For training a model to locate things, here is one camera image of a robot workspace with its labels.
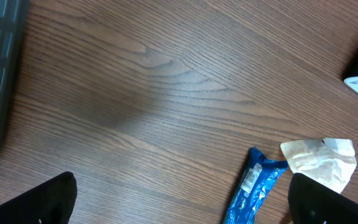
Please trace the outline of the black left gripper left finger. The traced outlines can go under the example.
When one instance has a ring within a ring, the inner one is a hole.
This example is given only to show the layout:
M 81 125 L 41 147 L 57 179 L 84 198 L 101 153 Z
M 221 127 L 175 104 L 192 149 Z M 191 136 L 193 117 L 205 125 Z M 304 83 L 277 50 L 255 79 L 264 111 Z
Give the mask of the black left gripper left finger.
M 76 196 L 76 179 L 64 172 L 0 205 L 0 223 L 67 224 Z

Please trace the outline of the beige plastic bag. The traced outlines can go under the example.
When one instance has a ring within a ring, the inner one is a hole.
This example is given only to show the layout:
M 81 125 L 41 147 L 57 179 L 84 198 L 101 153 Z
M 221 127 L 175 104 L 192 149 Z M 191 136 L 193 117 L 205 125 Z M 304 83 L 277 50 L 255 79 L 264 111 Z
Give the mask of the beige plastic bag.
M 350 139 L 321 138 L 284 142 L 280 149 L 291 171 L 341 193 L 357 167 Z

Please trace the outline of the blue cookie packet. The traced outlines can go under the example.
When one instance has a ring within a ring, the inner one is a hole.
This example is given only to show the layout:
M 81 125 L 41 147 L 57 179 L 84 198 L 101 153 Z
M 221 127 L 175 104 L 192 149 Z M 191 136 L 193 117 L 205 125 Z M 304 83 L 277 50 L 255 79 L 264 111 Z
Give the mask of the blue cookie packet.
M 277 179 L 288 169 L 287 161 L 267 159 L 253 147 L 239 185 L 227 208 L 224 224 L 253 224 Z

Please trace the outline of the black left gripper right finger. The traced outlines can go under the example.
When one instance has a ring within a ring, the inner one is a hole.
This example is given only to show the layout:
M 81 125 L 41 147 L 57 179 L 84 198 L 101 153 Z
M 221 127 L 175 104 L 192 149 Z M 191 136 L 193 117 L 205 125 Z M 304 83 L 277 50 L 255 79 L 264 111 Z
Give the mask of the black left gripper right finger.
M 358 224 L 358 204 L 301 174 L 293 175 L 288 204 L 294 224 Z

